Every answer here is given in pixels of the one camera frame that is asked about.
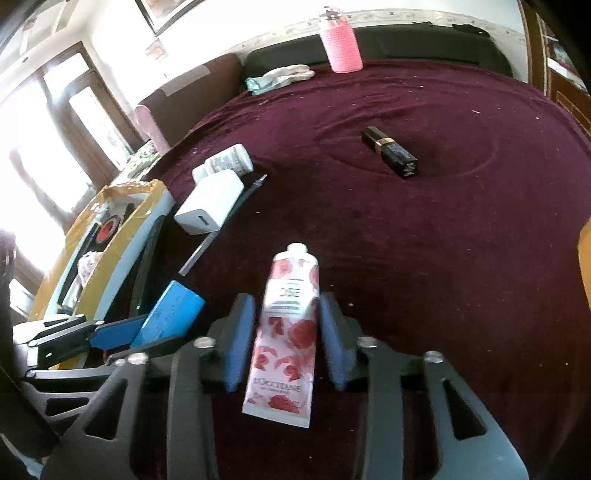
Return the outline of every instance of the brown sofa armrest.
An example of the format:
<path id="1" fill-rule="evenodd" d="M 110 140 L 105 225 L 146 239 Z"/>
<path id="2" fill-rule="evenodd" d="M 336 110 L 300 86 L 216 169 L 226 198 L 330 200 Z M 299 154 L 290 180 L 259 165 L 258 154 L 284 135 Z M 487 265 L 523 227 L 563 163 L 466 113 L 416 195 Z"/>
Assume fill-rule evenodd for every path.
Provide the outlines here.
<path id="1" fill-rule="evenodd" d="M 204 116 L 239 93 L 241 70 L 238 57 L 227 53 L 183 73 L 139 103 L 138 124 L 164 154 Z"/>

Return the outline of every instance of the maroon tablecloth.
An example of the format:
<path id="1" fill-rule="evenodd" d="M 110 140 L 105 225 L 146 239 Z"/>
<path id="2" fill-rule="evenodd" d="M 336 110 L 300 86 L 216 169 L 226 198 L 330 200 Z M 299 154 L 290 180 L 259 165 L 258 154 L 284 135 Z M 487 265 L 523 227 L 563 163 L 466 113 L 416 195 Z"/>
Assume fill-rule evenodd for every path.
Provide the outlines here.
<path id="1" fill-rule="evenodd" d="M 362 143 L 368 125 L 418 158 L 417 177 L 401 180 Z M 161 288 L 176 278 L 221 317 L 238 292 L 260 301 L 273 255 L 303 242 L 345 315 L 398 351 L 442 352 L 538 472 L 591 387 L 577 262 L 591 149 L 569 115 L 531 86 L 470 67 L 320 67 L 311 80 L 230 101 L 151 175 L 180 204 L 191 170 L 238 142 L 256 167 L 246 181 L 268 173 L 265 184 L 184 279 L 175 273 L 198 240 L 168 228 Z M 241 414 L 240 393 L 214 395 L 222 479 L 350 476 L 362 394 L 334 392 L 323 362 L 310 430 Z"/>

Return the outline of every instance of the water bottle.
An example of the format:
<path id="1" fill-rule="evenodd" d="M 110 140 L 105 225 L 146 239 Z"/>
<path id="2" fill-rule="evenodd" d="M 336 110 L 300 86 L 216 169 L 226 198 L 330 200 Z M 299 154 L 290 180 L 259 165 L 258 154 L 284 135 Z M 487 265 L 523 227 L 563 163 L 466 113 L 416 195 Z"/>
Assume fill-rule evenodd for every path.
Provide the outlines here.
<path id="1" fill-rule="evenodd" d="M 363 68 L 359 47 L 343 12 L 336 7 L 325 7 L 320 15 L 320 38 L 335 73 L 357 72 Z"/>

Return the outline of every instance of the screw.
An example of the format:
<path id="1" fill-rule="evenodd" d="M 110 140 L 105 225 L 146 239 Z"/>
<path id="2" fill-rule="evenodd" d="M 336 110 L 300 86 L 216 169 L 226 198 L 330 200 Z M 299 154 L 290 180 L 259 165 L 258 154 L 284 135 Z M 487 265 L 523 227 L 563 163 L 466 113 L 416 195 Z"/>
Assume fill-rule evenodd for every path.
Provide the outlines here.
<path id="1" fill-rule="evenodd" d="M 443 362 L 443 355 L 435 350 L 429 350 L 425 353 L 425 361 L 431 364 L 440 364 Z"/>
<path id="2" fill-rule="evenodd" d="M 216 346 L 216 339 L 212 337 L 199 337 L 195 339 L 193 345 L 197 348 L 213 348 Z"/>
<path id="3" fill-rule="evenodd" d="M 359 337 L 357 339 L 357 345 L 361 348 L 376 348 L 378 341 L 374 337 Z"/>
<path id="4" fill-rule="evenodd" d="M 144 365 L 148 363 L 148 354 L 143 352 L 132 353 L 127 357 L 127 361 L 132 365 Z"/>

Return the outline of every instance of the picture frame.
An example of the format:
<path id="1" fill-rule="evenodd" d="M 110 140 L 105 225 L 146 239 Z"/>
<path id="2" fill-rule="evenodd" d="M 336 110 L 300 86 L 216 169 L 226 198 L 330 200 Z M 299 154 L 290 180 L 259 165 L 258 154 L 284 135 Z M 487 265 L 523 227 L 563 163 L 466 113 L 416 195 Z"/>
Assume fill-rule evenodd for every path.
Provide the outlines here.
<path id="1" fill-rule="evenodd" d="M 135 0 L 155 36 L 201 2 L 203 0 Z"/>

